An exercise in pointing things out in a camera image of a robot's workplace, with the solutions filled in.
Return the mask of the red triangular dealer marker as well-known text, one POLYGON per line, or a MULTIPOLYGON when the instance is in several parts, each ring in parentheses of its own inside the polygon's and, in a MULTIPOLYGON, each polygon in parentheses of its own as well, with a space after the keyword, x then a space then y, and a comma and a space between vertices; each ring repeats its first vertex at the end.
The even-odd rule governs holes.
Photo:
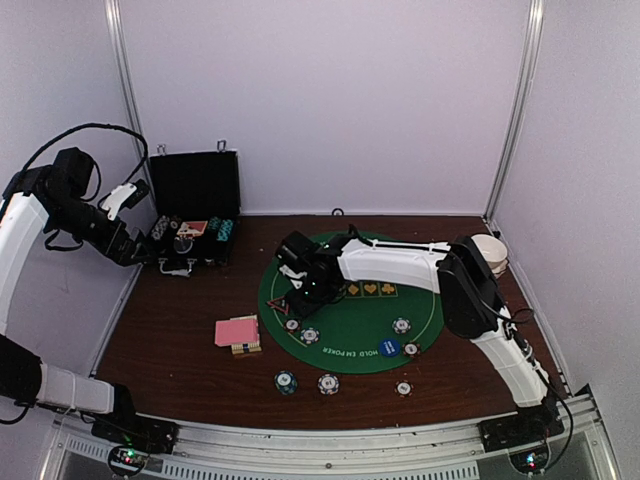
POLYGON ((288 315, 290 306, 287 299, 284 296, 277 297, 266 302, 266 305, 274 310, 275 312, 279 312, 283 315, 288 315))

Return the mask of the pink playing card deck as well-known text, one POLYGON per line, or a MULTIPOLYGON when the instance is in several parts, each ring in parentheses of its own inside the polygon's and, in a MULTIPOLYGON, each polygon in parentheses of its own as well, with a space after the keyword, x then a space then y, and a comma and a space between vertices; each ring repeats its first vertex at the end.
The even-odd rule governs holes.
POLYGON ((219 347, 259 341, 257 321, 253 318, 221 320, 215 324, 214 344, 219 347))

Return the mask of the blue round button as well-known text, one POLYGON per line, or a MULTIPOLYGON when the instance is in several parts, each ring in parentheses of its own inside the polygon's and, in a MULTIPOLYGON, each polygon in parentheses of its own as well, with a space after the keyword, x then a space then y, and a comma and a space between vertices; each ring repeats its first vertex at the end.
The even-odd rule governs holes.
POLYGON ((395 339, 383 339, 378 345, 379 353, 386 358, 393 358, 401 353, 401 345, 395 339))

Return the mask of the blue white chip stack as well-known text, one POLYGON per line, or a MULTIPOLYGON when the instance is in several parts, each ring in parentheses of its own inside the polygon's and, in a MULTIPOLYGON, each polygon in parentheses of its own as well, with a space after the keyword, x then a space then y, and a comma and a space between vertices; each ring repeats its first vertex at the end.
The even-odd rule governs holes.
POLYGON ((334 395, 339 392, 340 381, 336 375, 326 373, 318 379, 317 387, 322 395, 334 395))

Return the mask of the dark blue chip stack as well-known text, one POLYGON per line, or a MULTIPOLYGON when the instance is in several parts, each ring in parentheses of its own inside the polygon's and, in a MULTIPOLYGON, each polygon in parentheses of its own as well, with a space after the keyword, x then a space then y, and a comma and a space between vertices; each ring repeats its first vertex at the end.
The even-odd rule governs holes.
POLYGON ((276 389, 282 395, 292 395, 298 389, 298 381, 295 375, 290 371, 280 371, 274 376, 274 384, 276 389))

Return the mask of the brown chip stack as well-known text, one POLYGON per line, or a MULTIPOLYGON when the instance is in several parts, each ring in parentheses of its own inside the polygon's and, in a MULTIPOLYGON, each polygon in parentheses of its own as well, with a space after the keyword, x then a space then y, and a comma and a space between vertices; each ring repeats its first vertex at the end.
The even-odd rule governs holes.
POLYGON ((408 381, 398 381, 395 385, 395 392, 401 397, 411 396, 413 390, 412 384, 408 381))

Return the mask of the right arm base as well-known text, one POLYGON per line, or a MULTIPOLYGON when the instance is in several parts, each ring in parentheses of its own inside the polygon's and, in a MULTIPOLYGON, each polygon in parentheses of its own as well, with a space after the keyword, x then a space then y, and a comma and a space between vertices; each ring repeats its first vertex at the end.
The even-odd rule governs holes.
POLYGON ((486 453, 506 450, 516 472, 528 476, 541 474, 552 463, 549 440, 565 431, 561 420, 510 415, 481 421, 478 425, 486 453))

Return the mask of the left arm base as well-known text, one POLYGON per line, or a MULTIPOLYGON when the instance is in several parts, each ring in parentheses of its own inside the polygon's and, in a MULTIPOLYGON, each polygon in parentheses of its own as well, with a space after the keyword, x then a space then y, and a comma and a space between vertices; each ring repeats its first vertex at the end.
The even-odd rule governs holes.
POLYGON ((136 417, 123 426, 105 416, 91 418, 91 434, 113 443, 107 454, 107 466, 117 476, 131 478, 141 473, 153 455, 171 454, 179 426, 170 421, 136 417))

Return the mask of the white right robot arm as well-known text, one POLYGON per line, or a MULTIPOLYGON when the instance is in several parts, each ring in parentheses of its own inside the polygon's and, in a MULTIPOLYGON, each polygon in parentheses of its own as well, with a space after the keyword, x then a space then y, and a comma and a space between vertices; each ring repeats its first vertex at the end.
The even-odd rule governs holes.
POLYGON ((351 226, 320 244, 294 231, 275 257, 292 285, 285 300, 302 318, 333 301, 350 281, 391 282, 439 295, 446 328, 476 345, 511 392, 517 438, 530 442, 561 427, 559 396, 471 237, 449 243, 386 241, 351 226))

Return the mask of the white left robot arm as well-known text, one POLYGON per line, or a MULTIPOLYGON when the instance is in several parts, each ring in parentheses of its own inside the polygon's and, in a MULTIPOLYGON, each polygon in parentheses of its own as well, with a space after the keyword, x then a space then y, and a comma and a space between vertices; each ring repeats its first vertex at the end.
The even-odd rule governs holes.
MULTIPOLYGON (((8 325, 10 305, 31 247, 41 233, 72 236, 91 245, 115 264, 128 267, 154 259, 143 234, 131 237, 119 217, 149 192, 138 179, 113 189, 94 206, 84 196, 94 159, 73 147, 61 150, 50 165, 14 175, 1 202, 1 325, 8 325)), ((93 415, 123 444, 144 433, 127 387, 82 377, 45 364, 39 356, 7 336, 1 338, 1 394, 24 409, 37 405, 93 415)))

